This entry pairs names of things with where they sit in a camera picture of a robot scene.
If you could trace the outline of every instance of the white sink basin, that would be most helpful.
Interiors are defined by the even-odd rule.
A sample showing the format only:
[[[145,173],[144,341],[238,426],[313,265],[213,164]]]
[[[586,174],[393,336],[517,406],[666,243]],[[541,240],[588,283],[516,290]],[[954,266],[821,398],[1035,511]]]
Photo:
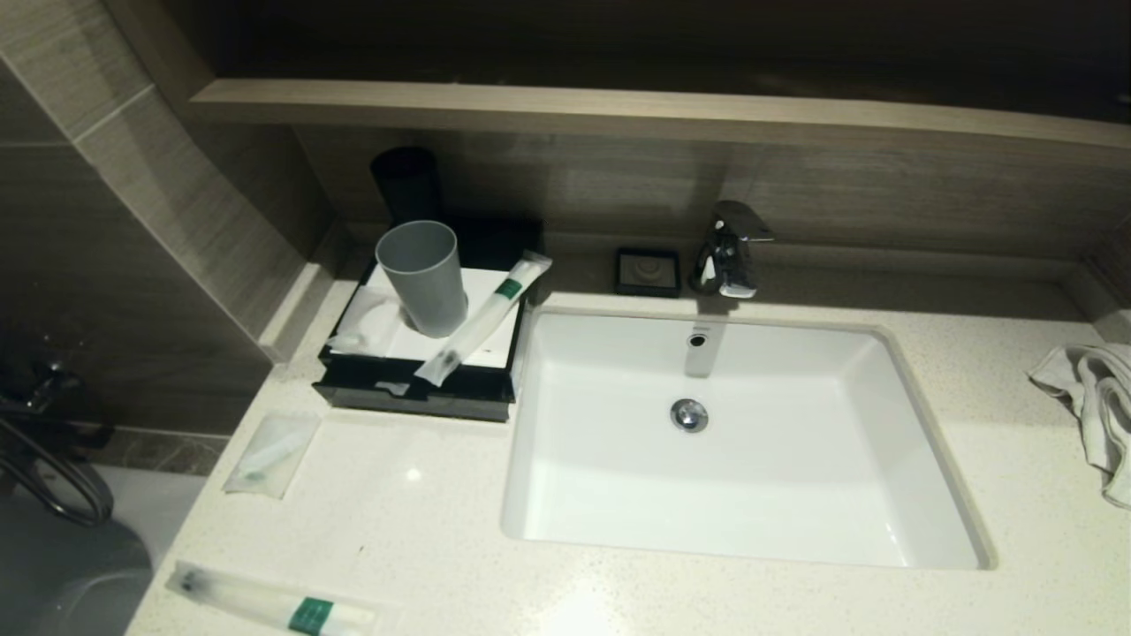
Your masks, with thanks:
[[[706,343],[691,346],[699,333]],[[524,387],[511,538],[985,567],[931,430],[872,333],[543,313]],[[682,398],[706,407],[706,428],[673,423]]]

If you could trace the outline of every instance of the soap dish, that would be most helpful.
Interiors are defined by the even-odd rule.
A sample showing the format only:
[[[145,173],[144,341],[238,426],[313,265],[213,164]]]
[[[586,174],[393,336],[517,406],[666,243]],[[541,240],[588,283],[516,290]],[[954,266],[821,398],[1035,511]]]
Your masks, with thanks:
[[[680,256],[668,250],[616,250],[616,285],[623,295],[680,298]]]

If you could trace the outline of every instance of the green label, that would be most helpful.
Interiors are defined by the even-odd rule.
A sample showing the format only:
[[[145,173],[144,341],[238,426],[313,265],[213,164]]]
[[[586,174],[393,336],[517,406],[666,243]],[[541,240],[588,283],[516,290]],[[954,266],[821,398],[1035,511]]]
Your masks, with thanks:
[[[330,618],[330,610],[333,609],[334,603],[308,596],[302,600],[299,609],[294,610],[294,613],[291,614],[291,624],[287,625],[287,629],[300,634],[318,636],[322,631],[322,626],[326,625],[326,619]]]
[[[519,283],[513,278],[507,278],[506,281],[502,282],[501,285],[499,285],[499,289],[495,290],[495,293],[504,295],[508,299],[513,299],[516,295],[518,295],[518,292],[520,291],[523,291],[523,283]]]

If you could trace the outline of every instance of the packaged toothbrush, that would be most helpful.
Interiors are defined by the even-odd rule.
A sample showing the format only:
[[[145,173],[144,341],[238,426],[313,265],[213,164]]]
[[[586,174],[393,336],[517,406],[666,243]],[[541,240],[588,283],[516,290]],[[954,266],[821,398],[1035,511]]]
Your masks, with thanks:
[[[313,413],[271,411],[264,415],[224,492],[256,492],[282,499],[321,424]]]
[[[165,587],[202,605],[310,636],[370,636],[378,626],[391,625],[394,617],[389,607],[366,607],[337,598],[316,599],[184,561],[176,562]]]
[[[524,252],[523,259],[515,265],[507,280],[487,298],[475,316],[460,325],[448,338],[447,344],[413,375],[435,386],[442,385],[443,380],[499,328],[507,312],[518,302],[518,296],[534,284],[538,276],[545,274],[552,264],[551,258],[541,253]]]

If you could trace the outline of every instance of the countertop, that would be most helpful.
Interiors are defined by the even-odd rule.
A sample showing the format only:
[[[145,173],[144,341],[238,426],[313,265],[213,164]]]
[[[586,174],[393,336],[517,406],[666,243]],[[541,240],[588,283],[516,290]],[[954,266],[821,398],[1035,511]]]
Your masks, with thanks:
[[[690,317],[555,266],[539,310]],[[731,319],[887,330],[991,553],[988,570],[724,558],[519,541],[500,512],[512,424],[330,410],[310,387],[354,283],[277,366],[159,567],[130,635],[276,634],[164,590],[176,559],[396,605],[390,635],[1131,633],[1131,515],[1099,496],[1074,418],[1025,370],[1099,336],[1053,284],[767,268]],[[283,500],[221,485],[268,411],[320,431]]]

